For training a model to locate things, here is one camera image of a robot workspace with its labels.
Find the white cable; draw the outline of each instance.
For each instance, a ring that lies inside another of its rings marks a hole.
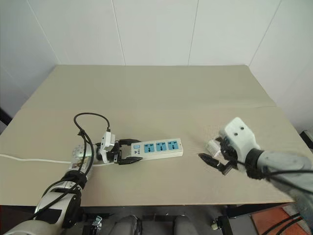
[[[48,162],[48,163],[63,163],[63,164],[70,164],[71,163],[71,162],[67,162],[67,161],[58,161],[58,160],[52,160],[52,159],[17,158],[17,157],[13,157],[13,156],[2,154],[2,153],[0,153],[0,157],[9,158],[9,159],[13,159],[16,161],[21,161],[21,162]],[[92,166],[104,166],[104,165],[110,165],[110,164],[114,164],[114,163],[93,164]]]
[[[52,159],[39,159],[39,158],[28,158],[28,159],[23,159],[23,158],[16,158],[13,156],[9,156],[6,154],[1,154],[1,157],[5,157],[5,158],[9,158],[9,159],[13,159],[13,160],[17,160],[17,161],[21,161],[21,162],[49,162],[49,163],[64,163],[64,164],[70,164],[70,162],[67,161],[58,161],[58,160],[52,160]]]

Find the beige tabletop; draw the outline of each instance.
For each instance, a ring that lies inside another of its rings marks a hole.
[[[313,159],[282,111],[246,66],[57,66],[0,135],[0,153],[71,161],[82,144],[73,117],[105,115],[118,139],[181,138],[182,157],[95,167],[82,206],[247,204],[289,202],[265,181],[232,170],[223,176],[198,153],[219,129],[240,117],[266,150]],[[93,142],[106,123],[80,117]],[[36,205],[67,164],[0,157],[0,205]]]

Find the white power strip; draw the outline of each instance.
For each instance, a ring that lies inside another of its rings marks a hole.
[[[132,143],[132,157],[142,157],[143,160],[180,157],[183,148],[180,139],[166,139]]]

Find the electrical socket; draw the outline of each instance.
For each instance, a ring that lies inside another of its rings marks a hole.
[[[178,149],[177,141],[168,141],[168,150],[175,150]]]
[[[153,143],[145,144],[145,153],[152,153],[155,151],[155,146]]]
[[[165,142],[156,143],[156,150],[157,151],[165,151],[166,150],[166,143]]]

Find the white wall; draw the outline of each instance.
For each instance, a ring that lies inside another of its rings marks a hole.
[[[13,116],[56,64],[246,64],[301,131],[312,12],[312,0],[2,0],[0,106]]]
[[[5,128],[6,125],[2,121],[0,121],[0,134],[5,130]]]

